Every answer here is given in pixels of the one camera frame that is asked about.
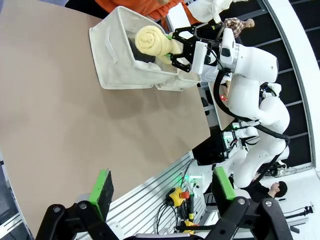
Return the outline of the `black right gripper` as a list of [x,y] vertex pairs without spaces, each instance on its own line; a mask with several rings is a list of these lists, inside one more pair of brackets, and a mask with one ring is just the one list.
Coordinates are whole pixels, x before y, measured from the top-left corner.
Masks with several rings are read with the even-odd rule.
[[[199,41],[204,46],[204,65],[217,65],[220,43],[216,40],[199,38],[195,26],[176,28],[167,35],[167,38],[178,45],[195,45]],[[180,53],[169,53],[168,57],[172,66],[186,73],[191,71],[194,53],[182,51]]]

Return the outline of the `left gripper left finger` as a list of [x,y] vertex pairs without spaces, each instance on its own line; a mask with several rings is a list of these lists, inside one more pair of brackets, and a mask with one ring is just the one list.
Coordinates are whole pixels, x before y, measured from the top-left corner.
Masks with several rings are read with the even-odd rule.
[[118,237],[106,223],[114,186],[109,169],[99,172],[89,198],[69,208],[50,205],[36,235],[37,240],[74,240],[87,232],[93,240],[116,240]]

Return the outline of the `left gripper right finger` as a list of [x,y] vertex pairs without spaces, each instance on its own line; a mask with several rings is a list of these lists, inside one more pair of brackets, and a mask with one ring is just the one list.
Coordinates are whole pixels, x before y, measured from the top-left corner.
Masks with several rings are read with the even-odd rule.
[[220,219],[207,234],[208,240],[232,240],[240,228],[249,229],[256,240],[293,239],[278,202],[265,198],[256,203],[237,196],[223,167],[213,169],[211,191]]

